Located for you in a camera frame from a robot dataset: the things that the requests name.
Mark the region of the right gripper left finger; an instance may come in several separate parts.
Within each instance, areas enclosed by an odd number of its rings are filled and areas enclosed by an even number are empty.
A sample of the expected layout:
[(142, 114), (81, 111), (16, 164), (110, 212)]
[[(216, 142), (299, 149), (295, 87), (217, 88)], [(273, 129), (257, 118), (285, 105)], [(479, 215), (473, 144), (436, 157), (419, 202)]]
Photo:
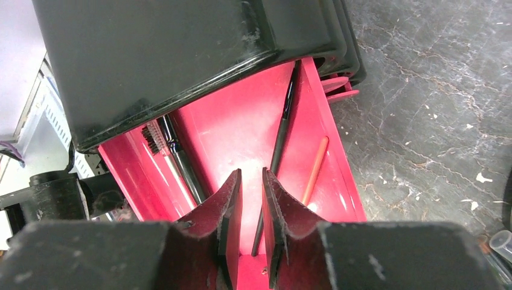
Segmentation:
[(242, 171), (169, 228), (154, 289), (235, 289), (242, 223)]

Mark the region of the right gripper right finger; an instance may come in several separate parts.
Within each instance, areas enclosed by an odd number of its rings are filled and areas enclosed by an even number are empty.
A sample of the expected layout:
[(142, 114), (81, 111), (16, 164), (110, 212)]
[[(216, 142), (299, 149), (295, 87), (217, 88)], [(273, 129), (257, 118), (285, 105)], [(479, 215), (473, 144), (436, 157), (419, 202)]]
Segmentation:
[(318, 231), (324, 219), (262, 170), (264, 243), (271, 289), (332, 289)]

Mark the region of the orange thin stick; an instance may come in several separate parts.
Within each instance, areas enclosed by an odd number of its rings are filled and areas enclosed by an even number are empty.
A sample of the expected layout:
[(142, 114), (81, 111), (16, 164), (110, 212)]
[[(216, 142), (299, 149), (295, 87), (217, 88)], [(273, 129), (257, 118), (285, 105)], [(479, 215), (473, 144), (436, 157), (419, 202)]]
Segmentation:
[(313, 162), (313, 167), (310, 172), (309, 180), (307, 182), (307, 185), (304, 190), (303, 197), (302, 197), (302, 203), (304, 205), (308, 205), (310, 202), (310, 199), (311, 199), (311, 196), (312, 196), (315, 184), (316, 184), (316, 180), (318, 178), (319, 171), (321, 169), (321, 165), (322, 165), (325, 153), (327, 151), (328, 143), (329, 143), (328, 136), (324, 136), (320, 141), (320, 144), (319, 144), (319, 147), (318, 147), (318, 150), (315, 155), (314, 162)]

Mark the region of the pink top drawer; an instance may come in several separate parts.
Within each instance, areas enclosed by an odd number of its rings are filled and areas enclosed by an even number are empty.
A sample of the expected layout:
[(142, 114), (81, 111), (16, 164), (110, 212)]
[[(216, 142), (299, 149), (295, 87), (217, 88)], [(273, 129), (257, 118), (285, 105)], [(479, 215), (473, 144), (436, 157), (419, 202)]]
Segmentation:
[[(239, 289), (267, 289), (265, 246), (251, 256), (263, 185), (269, 167), (293, 62), (259, 72), (204, 96), (174, 112), (179, 138), (208, 194), (235, 169), (242, 171)], [(360, 196), (330, 109), (357, 94), (346, 73), (321, 77), (312, 58), (302, 60), (277, 177), (302, 199), (312, 170), (321, 161), (308, 207), (332, 222), (366, 219)], [(141, 127), (99, 147), (138, 219), (175, 221), (195, 203), (171, 167), (151, 153)]]

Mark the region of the black makeup brush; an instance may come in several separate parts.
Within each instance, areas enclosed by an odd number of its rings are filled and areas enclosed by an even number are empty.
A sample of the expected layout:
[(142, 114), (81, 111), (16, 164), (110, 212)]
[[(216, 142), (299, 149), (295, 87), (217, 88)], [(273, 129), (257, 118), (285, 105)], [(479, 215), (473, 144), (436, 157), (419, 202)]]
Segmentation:
[(164, 144), (171, 153), (174, 163), (181, 174), (188, 190), (197, 205), (206, 200), (206, 195), (174, 127), (170, 114), (164, 115), (157, 120)]

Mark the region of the thin black brush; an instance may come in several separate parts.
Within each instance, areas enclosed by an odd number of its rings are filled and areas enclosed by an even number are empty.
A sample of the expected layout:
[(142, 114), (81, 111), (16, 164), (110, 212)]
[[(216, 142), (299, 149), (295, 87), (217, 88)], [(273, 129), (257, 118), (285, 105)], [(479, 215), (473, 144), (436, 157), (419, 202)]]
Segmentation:
[[(301, 60), (296, 60), (293, 70), (292, 70), (292, 73), (291, 73), (291, 76), (290, 76), (289, 84), (287, 86), (286, 96), (285, 96), (284, 105), (283, 105), (283, 111), (281, 114), (281, 119), (280, 119), (278, 131), (277, 131), (277, 135), (276, 135), (276, 139), (275, 139), (274, 149), (272, 152), (270, 170), (273, 173), (277, 173), (278, 169), (280, 168), (281, 159), (282, 159), (282, 155), (284, 152), (284, 145), (286, 142), (286, 138), (287, 138), (287, 134), (289, 131), (289, 126), (290, 126), (290, 116), (291, 116), (291, 112), (292, 112), (293, 100), (294, 100), (295, 91), (297, 89), (298, 81), (299, 81), (300, 67), (301, 67)], [(258, 224), (257, 224), (255, 236), (254, 236), (254, 241), (253, 241), (253, 245), (252, 245), (252, 249), (251, 249), (252, 257), (255, 257), (258, 255), (258, 249), (259, 249), (261, 238), (263, 235), (263, 228), (264, 228), (264, 214), (263, 214), (263, 209), (261, 208), (260, 214), (258, 217)]]

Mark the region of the black makeup organizer box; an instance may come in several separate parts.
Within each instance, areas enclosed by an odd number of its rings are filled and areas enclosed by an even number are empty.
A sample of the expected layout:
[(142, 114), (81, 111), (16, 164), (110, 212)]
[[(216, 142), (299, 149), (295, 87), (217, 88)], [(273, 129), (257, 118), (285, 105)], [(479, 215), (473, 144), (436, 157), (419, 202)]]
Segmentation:
[(34, 1), (75, 148), (85, 153), (264, 69), (321, 59), (366, 78), (344, 1)]

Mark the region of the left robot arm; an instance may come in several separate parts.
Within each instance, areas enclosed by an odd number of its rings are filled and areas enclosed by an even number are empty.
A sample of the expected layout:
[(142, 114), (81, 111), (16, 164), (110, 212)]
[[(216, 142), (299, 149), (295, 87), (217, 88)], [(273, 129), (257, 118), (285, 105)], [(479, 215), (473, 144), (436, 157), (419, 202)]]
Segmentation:
[(15, 235), (31, 222), (88, 220), (121, 208), (124, 202), (110, 173), (80, 179), (76, 173), (56, 170), (31, 176), (27, 188), (1, 196), (1, 210)]

